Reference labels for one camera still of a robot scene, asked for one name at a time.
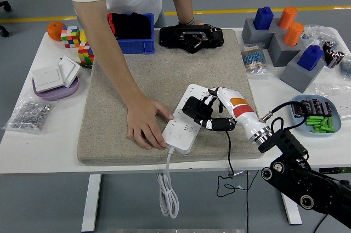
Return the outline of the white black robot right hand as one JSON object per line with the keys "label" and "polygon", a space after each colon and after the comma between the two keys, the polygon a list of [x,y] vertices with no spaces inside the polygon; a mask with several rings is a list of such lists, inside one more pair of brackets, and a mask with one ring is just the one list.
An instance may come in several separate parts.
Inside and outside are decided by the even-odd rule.
{"label": "white black robot right hand", "polygon": [[223,87],[212,88],[200,101],[206,104],[208,100],[210,105],[215,98],[227,109],[231,119],[244,128],[249,141],[261,144],[259,140],[267,140],[271,136],[270,127],[260,121],[254,109],[238,91]]}

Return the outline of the person's right hand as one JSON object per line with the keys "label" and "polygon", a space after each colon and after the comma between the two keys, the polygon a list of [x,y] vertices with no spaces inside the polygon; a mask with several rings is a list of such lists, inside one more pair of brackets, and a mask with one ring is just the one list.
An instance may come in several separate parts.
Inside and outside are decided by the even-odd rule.
{"label": "person's right hand", "polygon": [[156,115],[161,113],[168,120],[173,120],[174,116],[169,108],[160,101],[141,95],[139,100],[128,103],[127,110],[128,138],[146,150],[153,147],[164,150],[166,142],[157,124]]}

